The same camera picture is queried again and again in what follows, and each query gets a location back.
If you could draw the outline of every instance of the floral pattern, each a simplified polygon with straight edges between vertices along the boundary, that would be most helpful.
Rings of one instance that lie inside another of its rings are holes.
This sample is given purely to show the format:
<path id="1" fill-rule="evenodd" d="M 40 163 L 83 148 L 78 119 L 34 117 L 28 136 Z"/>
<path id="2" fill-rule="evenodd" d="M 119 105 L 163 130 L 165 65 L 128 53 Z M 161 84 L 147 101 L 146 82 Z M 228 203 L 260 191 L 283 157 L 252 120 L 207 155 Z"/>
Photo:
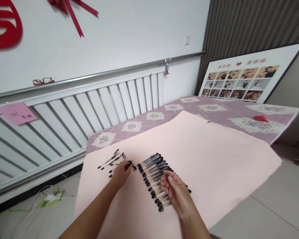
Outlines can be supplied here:
<path id="1" fill-rule="evenodd" d="M 173 111 L 176 111 L 176 110 L 183 110 L 183 106 L 178 104 L 178 105 L 165 105 L 165 110 L 173 110 Z"/>
<path id="2" fill-rule="evenodd" d="M 122 131 L 126 132 L 139 132 L 142 128 L 142 122 L 137 121 L 127 121 L 123 126 Z"/>
<path id="3" fill-rule="evenodd" d="M 252 118 L 229 118 L 229 120 L 248 133 L 280 133 L 286 127 L 275 121 L 261 122 Z"/>
<path id="4" fill-rule="evenodd" d="M 189 103 L 189 102 L 198 102 L 200 100 L 195 97 L 188 97 L 188 98 L 181 98 L 180 101 L 183 103 Z"/>
<path id="5" fill-rule="evenodd" d="M 287 107 L 287 106 L 275 106 L 267 104 L 256 104 L 247 105 L 251 110 L 261 112 L 267 115 L 285 115 L 285 114 L 297 114 L 299 112 L 298 108 Z"/>
<path id="6" fill-rule="evenodd" d="M 91 144 L 93 146 L 104 148 L 106 146 L 111 145 L 115 138 L 116 133 L 111 132 L 102 132 Z"/>
<path id="7" fill-rule="evenodd" d="M 163 112 L 151 112 L 146 114 L 147 120 L 163 120 L 164 114 Z"/>
<path id="8" fill-rule="evenodd" d="M 228 109 L 224 106 L 221 106 L 219 104 L 212 104 L 212 105 L 200 105 L 198 106 L 203 111 L 227 111 Z"/>

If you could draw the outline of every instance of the white wall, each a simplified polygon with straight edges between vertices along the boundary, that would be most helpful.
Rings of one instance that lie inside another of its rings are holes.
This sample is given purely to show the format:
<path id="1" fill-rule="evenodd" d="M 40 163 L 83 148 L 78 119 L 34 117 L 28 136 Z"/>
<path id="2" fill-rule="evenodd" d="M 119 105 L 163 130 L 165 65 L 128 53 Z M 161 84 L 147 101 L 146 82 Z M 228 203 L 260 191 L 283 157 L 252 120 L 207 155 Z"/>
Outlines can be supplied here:
<path id="1" fill-rule="evenodd" d="M 19 45 L 0 51 L 0 93 L 201 51 L 209 0 L 71 2 L 85 37 L 46 0 L 12 0 L 23 25 Z M 185 37 L 190 44 L 184 46 Z M 164 101 L 193 94 L 200 58 L 170 65 Z"/>
<path id="2" fill-rule="evenodd" d="M 299 108 L 299 55 L 266 103 Z M 299 114 L 279 141 L 289 145 L 299 141 Z"/>

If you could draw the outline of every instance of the red paper decoration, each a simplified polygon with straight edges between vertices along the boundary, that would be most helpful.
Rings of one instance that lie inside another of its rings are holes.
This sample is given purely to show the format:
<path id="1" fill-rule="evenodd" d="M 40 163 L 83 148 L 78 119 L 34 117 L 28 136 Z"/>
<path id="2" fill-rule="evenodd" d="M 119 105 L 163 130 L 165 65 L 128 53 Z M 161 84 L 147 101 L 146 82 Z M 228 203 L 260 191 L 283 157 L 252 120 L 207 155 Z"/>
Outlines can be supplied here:
<path id="1" fill-rule="evenodd" d="M 74 1 L 77 5 L 79 5 L 80 7 L 82 7 L 83 9 L 87 10 L 89 13 L 93 14 L 94 16 L 96 16 L 97 18 L 99 18 L 98 15 L 98 11 L 94 10 L 93 8 L 91 8 L 90 6 L 88 6 L 87 4 L 85 4 L 84 2 L 82 2 L 81 0 L 72 0 Z M 73 9 L 71 7 L 71 4 L 69 2 L 69 0 L 48 0 L 48 2 L 52 5 L 55 6 L 56 8 L 58 8 L 59 10 L 61 10 L 62 12 L 64 12 L 65 14 L 67 14 L 69 12 L 73 23 L 77 29 L 77 32 L 79 33 L 80 37 L 84 37 L 83 32 L 80 28 L 80 25 L 76 19 L 76 16 L 73 12 Z"/>
<path id="2" fill-rule="evenodd" d="M 255 116 L 254 119 L 256 121 L 261 121 L 261 122 L 269 122 L 266 116 Z"/>
<path id="3" fill-rule="evenodd" d="M 0 34 L 0 49 L 12 47 L 17 44 L 22 36 L 22 23 L 16 8 L 11 0 L 0 0 L 0 7 L 10 7 L 12 12 L 7 10 L 0 10 L 0 29 L 6 29 L 3 34 Z M 15 19 L 16 26 L 14 26 L 8 19 Z"/>

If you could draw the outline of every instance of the hand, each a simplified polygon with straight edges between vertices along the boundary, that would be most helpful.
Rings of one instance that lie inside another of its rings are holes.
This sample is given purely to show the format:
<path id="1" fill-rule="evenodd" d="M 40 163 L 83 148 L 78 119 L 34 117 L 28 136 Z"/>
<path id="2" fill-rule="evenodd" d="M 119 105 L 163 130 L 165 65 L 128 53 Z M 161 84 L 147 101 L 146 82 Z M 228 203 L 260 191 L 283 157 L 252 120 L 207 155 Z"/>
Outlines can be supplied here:
<path id="1" fill-rule="evenodd" d="M 125 168 L 128 164 L 129 162 L 124 161 L 114 170 L 111 182 L 113 182 L 119 189 L 124 185 L 129 175 L 131 174 L 131 167 L 128 167 L 128 169 L 125 171 Z"/>
<path id="2" fill-rule="evenodd" d="M 185 183 L 169 170 L 163 171 L 160 187 L 168 195 L 180 219 L 184 220 L 199 214 Z"/>

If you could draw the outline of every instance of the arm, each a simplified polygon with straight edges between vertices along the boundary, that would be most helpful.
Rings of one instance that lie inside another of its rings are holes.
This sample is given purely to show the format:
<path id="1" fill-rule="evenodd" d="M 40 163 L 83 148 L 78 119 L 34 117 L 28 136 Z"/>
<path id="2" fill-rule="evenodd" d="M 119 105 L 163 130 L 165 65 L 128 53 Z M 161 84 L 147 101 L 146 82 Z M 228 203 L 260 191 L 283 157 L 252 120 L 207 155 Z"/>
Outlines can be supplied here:
<path id="1" fill-rule="evenodd" d="M 184 182 L 172 171 L 166 170 L 163 173 L 161 189 L 168 195 L 181 220 L 184 238 L 211 239 Z"/>
<path id="2" fill-rule="evenodd" d="M 131 168 L 124 170 L 128 164 L 123 162 L 116 167 L 110 182 L 59 239 L 95 239 L 98 236 L 113 198 L 131 173 Z"/>

